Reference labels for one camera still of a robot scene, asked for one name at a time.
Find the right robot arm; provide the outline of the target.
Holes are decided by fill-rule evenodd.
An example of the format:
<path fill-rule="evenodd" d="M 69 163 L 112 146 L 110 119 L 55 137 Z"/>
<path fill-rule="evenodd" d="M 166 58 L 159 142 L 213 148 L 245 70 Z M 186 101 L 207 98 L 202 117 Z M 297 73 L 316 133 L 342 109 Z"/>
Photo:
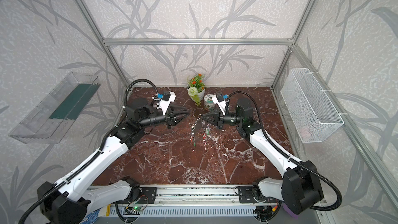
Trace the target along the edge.
<path fill-rule="evenodd" d="M 218 109 L 202 116 L 204 121 L 222 129 L 225 124 L 235 126 L 240 136 L 261 151 L 274 165 L 281 179 L 263 177 L 253 182 L 255 201 L 264 203 L 268 198 L 283 201 L 287 208 L 298 215 L 323 199 L 323 191 L 317 176 L 293 163 L 295 158 L 280 146 L 254 119 L 254 107 L 248 98 L 237 101 L 235 112 L 227 112 L 226 96 L 214 95 Z"/>

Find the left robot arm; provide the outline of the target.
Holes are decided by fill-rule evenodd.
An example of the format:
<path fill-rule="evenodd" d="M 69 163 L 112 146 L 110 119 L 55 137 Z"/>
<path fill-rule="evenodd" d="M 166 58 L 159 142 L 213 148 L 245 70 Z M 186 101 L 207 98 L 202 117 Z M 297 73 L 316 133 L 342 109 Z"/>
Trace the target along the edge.
<path fill-rule="evenodd" d="M 165 124 L 177 125 L 189 115 L 173 99 L 160 99 L 152 106 L 137 98 L 125 107 L 126 116 L 112 128 L 90 157 L 54 184 L 43 183 L 37 190 L 41 213 L 52 224 L 78 224 L 88 214 L 118 201 L 134 202 L 141 198 L 140 184 L 131 177 L 90 190 L 91 184 L 119 157 L 132 149 L 145 135 L 145 129 Z"/>

